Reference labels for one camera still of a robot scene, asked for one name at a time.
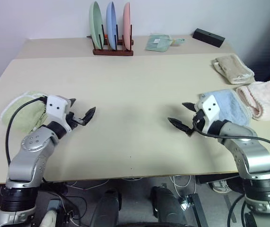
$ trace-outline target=pink plate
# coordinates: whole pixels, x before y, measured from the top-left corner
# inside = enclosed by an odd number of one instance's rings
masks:
[[[131,49],[131,14],[130,3],[126,3],[123,11],[123,38],[126,49]]]

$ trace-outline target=towel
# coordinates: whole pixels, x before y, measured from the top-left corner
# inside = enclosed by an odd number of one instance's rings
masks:
[[[22,104],[39,98],[41,96],[46,95],[37,91],[28,91],[21,96],[15,98],[0,114],[0,121],[7,126],[13,113]],[[31,131],[35,131],[36,129],[38,129],[43,124],[46,118],[47,114],[45,113],[44,103],[34,102],[25,106],[18,112],[12,123],[12,129],[17,129],[25,133],[30,133]]]
[[[218,57],[212,64],[231,84],[244,84],[254,77],[254,72],[235,54]]]
[[[270,81],[257,81],[248,86],[238,87],[236,92],[248,106],[254,119],[270,121]]]
[[[202,94],[204,96],[213,95],[220,107],[219,120],[228,120],[238,125],[248,126],[252,118],[252,113],[242,103],[234,90],[224,89],[211,91]]]

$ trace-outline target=black rectangular block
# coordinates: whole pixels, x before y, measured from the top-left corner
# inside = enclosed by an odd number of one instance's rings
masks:
[[[194,39],[198,39],[200,41],[203,41],[205,43],[208,43],[210,45],[220,47],[225,40],[224,37],[221,37],[219,35],[204,31],[202,29],[197,28],[195,32],[193,33],[192,37]]]

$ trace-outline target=pink towel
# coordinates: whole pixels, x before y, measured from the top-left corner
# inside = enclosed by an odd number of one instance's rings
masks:
[[[258,121],[270,121],[270,81],[238,87],[237,94]]]

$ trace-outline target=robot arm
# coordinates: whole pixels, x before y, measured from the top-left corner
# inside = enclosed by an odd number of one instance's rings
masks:
[[[51,122],[22,140],[20,151],[9,165],[0,206],[0,227],[21,223],[30,225],[48,158],[65,134],[71,133],[78,124],[86,125],[95,113],[94,107],[83,119],[76,118],[70,112],[75,101],[61,96],[47,97],[46,113]]]
[[[197,104],[184,103],[196,112],[194,128],[190,129],[177,119],[169,121],[189,136],[193,131],[218,138],[233,155],[240,177],[243,179],[245,201],[255,217],[270,214],[270,153],[258,140],[220,137],[257,137],[249,127],[219,121],[220,108],[214,96],[202,97]]]

